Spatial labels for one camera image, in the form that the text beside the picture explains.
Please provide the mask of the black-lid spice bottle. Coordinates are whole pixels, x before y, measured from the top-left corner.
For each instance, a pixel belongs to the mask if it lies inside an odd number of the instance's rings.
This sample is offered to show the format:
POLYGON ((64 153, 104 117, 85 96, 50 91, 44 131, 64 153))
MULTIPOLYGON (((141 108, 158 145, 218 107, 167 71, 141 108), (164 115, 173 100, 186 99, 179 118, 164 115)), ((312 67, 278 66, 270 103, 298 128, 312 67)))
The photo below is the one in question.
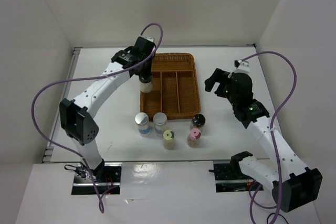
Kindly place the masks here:
POLYGON ((153 89, 153 83, 152 83, 152 76, 149 76, 147 78, 140 77, 140 91, 142 93, 150 93, 153 89))
POLYGON ((190 130, 191 129, 199 129, 200 131, 204 127, 206 122, 206 118, 203 114, 196 114, 191 119, 190 130))

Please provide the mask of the pink-lid spice bottle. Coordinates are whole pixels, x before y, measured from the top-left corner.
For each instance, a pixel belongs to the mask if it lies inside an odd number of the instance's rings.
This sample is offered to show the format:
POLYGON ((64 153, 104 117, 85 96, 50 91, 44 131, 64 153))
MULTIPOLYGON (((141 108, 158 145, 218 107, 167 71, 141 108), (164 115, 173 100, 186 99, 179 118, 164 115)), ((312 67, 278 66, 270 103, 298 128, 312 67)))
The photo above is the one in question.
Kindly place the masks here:
POLYGON ((187 144, 191 148, 197 148, 199 146, 199 142, 201 139, 202 133, 200 129, 193 128, 191 129, 188 137, 187 137, 187 144))

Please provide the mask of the silver-lid blue-label bottle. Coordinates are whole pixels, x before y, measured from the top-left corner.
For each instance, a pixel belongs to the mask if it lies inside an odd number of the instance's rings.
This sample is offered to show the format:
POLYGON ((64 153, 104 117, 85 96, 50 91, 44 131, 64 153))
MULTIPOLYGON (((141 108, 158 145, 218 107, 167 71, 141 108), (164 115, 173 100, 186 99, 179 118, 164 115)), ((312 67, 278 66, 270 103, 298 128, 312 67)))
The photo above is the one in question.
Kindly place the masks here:
POLYGON ((148 137, 151 133, 151 126, 149 116, 144 112, 139 112, 135 116, 135 123, 138 128, 138 132, 143 137, 148 137))
POLYGON ((167 130, 167 116, 163 112, 158 112, 153 117, 154 130, 157 135, 162 136, 167 130))

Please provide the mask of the yellow-lid spice bottle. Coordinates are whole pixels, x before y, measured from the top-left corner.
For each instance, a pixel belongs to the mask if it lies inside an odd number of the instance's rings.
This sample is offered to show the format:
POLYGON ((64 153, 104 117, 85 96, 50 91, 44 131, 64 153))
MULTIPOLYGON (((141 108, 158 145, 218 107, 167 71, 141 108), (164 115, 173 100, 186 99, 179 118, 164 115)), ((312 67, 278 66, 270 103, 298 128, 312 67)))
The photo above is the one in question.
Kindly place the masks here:
POLYGON ((173 149, 175 146, 175 134, 172 130, 163 132, 163 147, 167 150, 173 149))

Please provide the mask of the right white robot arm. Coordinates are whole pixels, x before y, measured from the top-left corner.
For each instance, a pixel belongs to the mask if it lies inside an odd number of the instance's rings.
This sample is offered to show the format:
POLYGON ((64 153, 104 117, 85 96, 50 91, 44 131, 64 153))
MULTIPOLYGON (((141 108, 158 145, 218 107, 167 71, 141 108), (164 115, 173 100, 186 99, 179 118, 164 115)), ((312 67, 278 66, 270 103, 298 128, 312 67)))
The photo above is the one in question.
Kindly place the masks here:
POLYGON ((283 212, 316 200, 322 183, 321 172, 309 168, 271 125, 269 112, 253 97, 251 77, 246 73, 229 73, 217 68, 205 80, 205 90, 211 92, 215 83, 219 84, 215 94, 229 101, 236 119, 256 138, 275 166, 268 167, 257 161, 252 153, 244 151, 231 157, 231 175, 253 178, 271 191, 283 212))

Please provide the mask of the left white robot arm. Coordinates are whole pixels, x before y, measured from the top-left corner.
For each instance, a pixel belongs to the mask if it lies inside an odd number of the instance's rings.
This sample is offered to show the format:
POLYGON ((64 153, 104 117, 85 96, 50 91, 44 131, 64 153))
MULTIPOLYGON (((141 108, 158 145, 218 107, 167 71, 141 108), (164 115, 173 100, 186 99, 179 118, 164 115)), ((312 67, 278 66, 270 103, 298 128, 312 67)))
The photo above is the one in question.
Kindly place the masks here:
POLYGON ((74 99, 64 98, 60 102, 60 125, 82 155, 86 176, 93 182, 102 180, 105 174, 105 163, 96 144, 99 127, 94 117, 113 92, 133 75, 139 77, 141 92, 152 91, 150 54, 155 48, 153 38, 138 37, 134 46, 120 50, 112 57, 101 79, 74 99))

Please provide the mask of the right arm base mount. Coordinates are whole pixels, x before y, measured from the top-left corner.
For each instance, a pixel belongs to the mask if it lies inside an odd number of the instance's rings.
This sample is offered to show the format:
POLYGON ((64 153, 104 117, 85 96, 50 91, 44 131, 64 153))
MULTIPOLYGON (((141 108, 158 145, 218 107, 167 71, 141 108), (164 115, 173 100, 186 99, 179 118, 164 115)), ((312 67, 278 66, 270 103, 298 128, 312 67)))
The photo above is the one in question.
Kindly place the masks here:
POLYGON ((213 162, 213 168, 208 170, 214 175, 217 193, 233 193, 255 190, 256 181, 246 175, 239 175, 233 171, 229 161, 213 162))

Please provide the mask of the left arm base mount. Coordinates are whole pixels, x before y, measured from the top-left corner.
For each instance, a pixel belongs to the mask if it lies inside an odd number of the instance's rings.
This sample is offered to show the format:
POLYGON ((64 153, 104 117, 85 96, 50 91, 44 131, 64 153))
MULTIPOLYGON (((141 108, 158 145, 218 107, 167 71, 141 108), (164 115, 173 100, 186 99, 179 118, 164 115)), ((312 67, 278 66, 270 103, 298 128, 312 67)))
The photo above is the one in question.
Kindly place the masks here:
MULTIPOLYGON (((72 195, 94 195, 95 190, 90 179, 89 173, 84 169, 82 164, 66 164, 64 169, 74 172, 72 184, 72 195)), ((107 162, 105 164, 103 175, 96 180, 96 186, 99 194, 108 191, 109 195, 118 195, 120 193, 120 181, 122 173, 121 163, 107 162)))

